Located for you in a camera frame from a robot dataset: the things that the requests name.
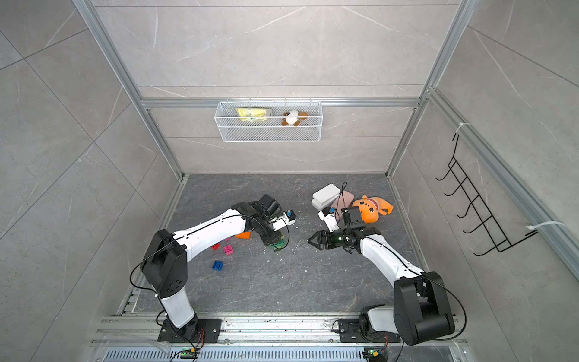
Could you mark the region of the dark green lego brick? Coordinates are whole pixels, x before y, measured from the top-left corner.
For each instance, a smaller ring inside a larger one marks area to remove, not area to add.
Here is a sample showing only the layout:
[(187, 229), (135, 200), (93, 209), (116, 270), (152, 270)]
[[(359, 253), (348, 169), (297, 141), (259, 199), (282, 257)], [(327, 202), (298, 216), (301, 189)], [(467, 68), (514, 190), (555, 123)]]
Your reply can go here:
[(274, 251), (281, 251), (286, 246), (287, 246), (287, 242), (285, 240), (282, 240), (282, 241), (279, 241), (278, 243), (271, 245), (271, 249)]

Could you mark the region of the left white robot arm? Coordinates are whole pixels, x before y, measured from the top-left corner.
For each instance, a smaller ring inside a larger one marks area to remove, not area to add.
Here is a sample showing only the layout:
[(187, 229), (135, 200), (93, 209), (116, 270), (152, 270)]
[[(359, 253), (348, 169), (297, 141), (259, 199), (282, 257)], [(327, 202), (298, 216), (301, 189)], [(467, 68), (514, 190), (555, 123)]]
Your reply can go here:
[(276, 247), (282, 229), (296, 221), (296, 214), (283, 210), (273, 197), (265, 194), (258, 201), (239, 202), (197, 226), (178, 232), (157, 231), (137, 267), (161, 302), (172, 327), (196, 325), (196, 313), (184, 291), (188, 263), (206, 249), (244, 232), (259, 234), (265, 246)]

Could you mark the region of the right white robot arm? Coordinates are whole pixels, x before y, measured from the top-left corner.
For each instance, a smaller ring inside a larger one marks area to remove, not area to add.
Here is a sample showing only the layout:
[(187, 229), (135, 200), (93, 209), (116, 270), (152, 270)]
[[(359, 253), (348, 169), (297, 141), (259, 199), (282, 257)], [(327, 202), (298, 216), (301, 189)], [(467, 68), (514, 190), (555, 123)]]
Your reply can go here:
[(406, 345), (455, 337), (455, 321), (443, 279), (411, 264), (386, 241), (381, 232), (367, 225), (357, 208), (342, 211), (342, 228), (321, 230), (308, 239), (318, 250), (342, 248), (357, 251), (371, 261), (394, 289), (394, 306), (370, 306), (360, 311), (354, 333), (367, 342), (396, 336)]

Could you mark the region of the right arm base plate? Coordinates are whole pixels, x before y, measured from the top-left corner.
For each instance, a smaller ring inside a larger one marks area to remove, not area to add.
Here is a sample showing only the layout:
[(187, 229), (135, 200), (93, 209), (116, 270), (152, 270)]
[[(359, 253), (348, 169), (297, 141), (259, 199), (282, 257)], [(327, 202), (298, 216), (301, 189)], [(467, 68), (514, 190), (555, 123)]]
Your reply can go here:
[(333, 333), (339, 334), (342, 343), (398, 343), (400, 336), (391, 332), (375, 331), (369, 322), (360, 318), (340, 318), (332, 324)]

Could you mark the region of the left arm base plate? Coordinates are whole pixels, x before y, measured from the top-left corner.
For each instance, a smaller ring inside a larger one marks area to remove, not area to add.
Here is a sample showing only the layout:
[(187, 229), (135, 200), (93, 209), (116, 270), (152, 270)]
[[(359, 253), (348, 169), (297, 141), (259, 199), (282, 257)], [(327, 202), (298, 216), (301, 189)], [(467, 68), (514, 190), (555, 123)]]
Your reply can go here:
[(161, 326), (157, 341), (194, 344), (217, 343), (222, 322), (223, 321), (218, 318), (194, 318), (184, 327), (177, 328), (169, 319), (166, 319)]

